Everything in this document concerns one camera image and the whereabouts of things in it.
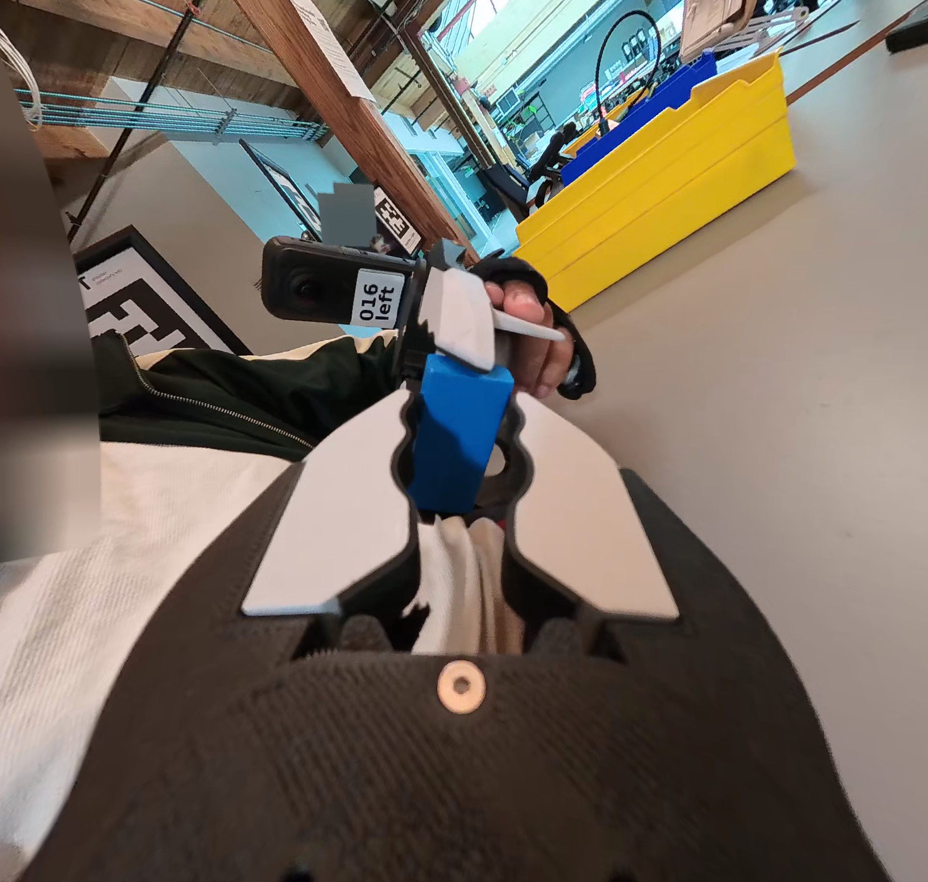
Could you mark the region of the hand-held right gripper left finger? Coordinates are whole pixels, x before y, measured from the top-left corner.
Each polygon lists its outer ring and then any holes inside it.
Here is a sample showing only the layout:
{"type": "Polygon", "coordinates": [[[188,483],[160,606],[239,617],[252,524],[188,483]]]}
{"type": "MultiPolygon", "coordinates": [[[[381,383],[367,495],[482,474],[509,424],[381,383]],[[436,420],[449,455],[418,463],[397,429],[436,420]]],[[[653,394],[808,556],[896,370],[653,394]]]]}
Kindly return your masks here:
{"type": "Polygon", "coordinates": [[[417,513],[401,479],[409,390],[342,424],[302,462],[242,602],[248,617],[400,617],[421,582],[417,513]]]}

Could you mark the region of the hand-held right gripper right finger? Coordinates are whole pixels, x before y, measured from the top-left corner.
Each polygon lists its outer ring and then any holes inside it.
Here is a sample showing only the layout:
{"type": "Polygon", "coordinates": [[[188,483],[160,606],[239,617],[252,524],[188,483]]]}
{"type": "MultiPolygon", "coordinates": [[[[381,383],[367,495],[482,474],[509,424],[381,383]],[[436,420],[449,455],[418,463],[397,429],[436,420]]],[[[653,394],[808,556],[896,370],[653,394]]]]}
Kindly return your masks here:
{"type": "Polygon", "coordinates": [[[516,396],[502,583],[525,621],[675,621],[679,609],[618,465],[591,437],[516,396]]]}

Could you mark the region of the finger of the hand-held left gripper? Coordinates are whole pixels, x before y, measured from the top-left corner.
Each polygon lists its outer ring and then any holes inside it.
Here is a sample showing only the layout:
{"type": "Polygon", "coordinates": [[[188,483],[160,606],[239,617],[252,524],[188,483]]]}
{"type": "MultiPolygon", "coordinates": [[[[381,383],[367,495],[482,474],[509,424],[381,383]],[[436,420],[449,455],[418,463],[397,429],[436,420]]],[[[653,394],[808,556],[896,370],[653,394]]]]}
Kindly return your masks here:
{"type": "Polygon", "coordinates": [[[495,334],[503,331],[563,342],[560,331],[496,309],[482,281],[457,268],[432,268],[420,304],[420,325],[432,334],[437,352],[478,372],[496,366],[495,334]]]}

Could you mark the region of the blue rectangular block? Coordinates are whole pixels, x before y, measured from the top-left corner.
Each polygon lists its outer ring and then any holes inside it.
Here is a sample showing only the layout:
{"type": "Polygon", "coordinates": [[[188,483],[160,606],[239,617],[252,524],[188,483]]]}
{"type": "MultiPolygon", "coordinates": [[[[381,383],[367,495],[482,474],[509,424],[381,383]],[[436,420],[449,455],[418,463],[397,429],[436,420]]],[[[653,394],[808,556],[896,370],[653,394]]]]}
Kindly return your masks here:
{"type": "Polygon", "coordinates": [[[481,373],[444,354],[427,356],[408,488],[420,512],[474,508],[513,388],[505,366],[481,373]]]}

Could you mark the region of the yellow plastic bin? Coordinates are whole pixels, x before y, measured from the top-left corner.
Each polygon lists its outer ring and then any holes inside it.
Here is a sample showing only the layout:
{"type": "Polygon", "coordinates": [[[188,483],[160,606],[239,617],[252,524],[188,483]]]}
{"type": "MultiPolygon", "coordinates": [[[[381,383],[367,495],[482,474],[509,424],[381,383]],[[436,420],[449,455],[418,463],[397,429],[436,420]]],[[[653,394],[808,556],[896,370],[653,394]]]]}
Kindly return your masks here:
{"type": "Polygon", "coordinates": [[[572,311],[795,168],[780,53],[702,82],[517,226],[572,311]]]}

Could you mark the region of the person's left forearm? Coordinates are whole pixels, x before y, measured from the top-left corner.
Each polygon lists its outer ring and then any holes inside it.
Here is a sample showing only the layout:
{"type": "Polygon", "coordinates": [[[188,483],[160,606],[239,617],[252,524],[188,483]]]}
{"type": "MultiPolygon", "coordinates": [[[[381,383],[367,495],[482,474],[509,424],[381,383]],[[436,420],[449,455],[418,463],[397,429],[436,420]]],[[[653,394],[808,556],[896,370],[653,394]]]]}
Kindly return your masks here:
{"type": "Polygon", "coordinates": [[[249,358],[212,349],[134,356],[115,331],[91,341],[102,441],[294,462],[394,391],[396,331],[249,358]]]}

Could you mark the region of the person's left hand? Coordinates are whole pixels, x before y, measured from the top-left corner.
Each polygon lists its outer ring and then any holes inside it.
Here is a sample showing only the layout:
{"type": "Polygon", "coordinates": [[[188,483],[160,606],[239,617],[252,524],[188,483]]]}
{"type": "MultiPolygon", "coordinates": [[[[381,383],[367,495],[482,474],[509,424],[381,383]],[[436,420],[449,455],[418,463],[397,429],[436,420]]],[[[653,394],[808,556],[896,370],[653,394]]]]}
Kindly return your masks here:
{"type": "Polygon", "coordinates": [[[549,301],[541,304],[535,289],[523,280],[506,284],[485,282],[484,289],[493,308],[513,318],[557,330],[560,342],[498,331],[496,340],[507,354],[507,368],[514,380],[513,392],[544,399],[554,393],[570,371],[574,359],[574,339],[564,327],[555,325],[549,301]]]}

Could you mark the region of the framed marker sign on stand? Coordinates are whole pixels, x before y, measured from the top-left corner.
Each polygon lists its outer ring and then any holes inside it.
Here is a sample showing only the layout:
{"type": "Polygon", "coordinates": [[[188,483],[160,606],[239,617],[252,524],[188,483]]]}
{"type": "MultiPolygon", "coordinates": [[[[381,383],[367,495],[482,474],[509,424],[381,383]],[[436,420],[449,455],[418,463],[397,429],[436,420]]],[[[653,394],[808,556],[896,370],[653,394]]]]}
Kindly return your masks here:
{"type": "Polygon", "coordinates": [[[383,239],[388,253],[401,258],[416,259],[421,251],[421,235],[384,189],[377,185],[373,189],[377,233],[383,239]]]}
{"type": "Polygon", "coordinates": [[[133,355],[249,348],[133,226],[73,257],[90,337],[115,332],[133,355]]]}
{"type": "Polygon", "coordinates": [[[258,166],[275,192],[288,205],[290,211],[298,218],[303,229],[303,239],[321,241],[321,220],[319,211],[307,194],[296,184],[294,179],[270,157],[240,138],[238,144],[243,147],[251,160],[258,166]]]}

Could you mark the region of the white paper notice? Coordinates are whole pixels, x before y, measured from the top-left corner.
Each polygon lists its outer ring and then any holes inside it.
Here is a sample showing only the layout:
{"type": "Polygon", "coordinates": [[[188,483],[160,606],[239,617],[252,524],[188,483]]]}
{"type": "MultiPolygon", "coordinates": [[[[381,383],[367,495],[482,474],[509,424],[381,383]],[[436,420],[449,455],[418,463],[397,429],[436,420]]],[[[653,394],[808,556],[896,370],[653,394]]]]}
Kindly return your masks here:
{"type": "Polygon", "coordinates": [[[290,0],[290,2],[348,95],[375,104],[376,99],[315,3],[312,0],[290,0]]]}

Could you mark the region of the blue plastic bin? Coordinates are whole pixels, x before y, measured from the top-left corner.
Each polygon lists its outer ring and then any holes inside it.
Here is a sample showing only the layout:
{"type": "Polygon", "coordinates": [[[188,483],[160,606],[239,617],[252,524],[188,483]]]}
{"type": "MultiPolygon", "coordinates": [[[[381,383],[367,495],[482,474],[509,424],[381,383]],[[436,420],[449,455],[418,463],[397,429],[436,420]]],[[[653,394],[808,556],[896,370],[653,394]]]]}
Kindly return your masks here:
{"type": "Polygon", "coordinates": [[[716,73],[716,60],[710,49],[704,50],[693,63],[676,70],[652,96],[630,107],[617,126],[605,136],[596,136],[579,148],[574,159],[563,168],[564,185],[572,184],[663,111],[681,108],[690,99],[693,87],[713,78],[716,73]]]}

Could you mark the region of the black flat device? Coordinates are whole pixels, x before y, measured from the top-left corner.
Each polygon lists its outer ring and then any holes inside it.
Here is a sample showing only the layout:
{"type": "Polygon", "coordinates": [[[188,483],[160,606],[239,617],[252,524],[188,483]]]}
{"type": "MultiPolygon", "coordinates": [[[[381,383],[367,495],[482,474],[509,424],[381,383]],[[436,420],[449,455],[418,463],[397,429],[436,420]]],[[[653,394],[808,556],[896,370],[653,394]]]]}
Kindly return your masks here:
{"type": "Polygon", "coordinates": [[[927,11],[918,10],[888,32],[885,46],[891,54],[898,54],[927,45],[927,11]]]}

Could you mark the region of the wooden support post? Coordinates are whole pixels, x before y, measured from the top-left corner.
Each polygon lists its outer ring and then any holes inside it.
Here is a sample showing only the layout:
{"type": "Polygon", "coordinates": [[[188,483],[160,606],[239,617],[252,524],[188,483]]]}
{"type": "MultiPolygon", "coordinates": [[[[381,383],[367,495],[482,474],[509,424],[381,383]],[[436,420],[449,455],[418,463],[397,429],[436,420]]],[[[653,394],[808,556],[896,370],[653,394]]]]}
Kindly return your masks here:
{"type": "Polygon", "coordinates": [[[384,121],[377,104],[348,95],[290,0],[234,0],[365,176],[380,186],[424,239],[448,238],[478,254],[384,121]]]}

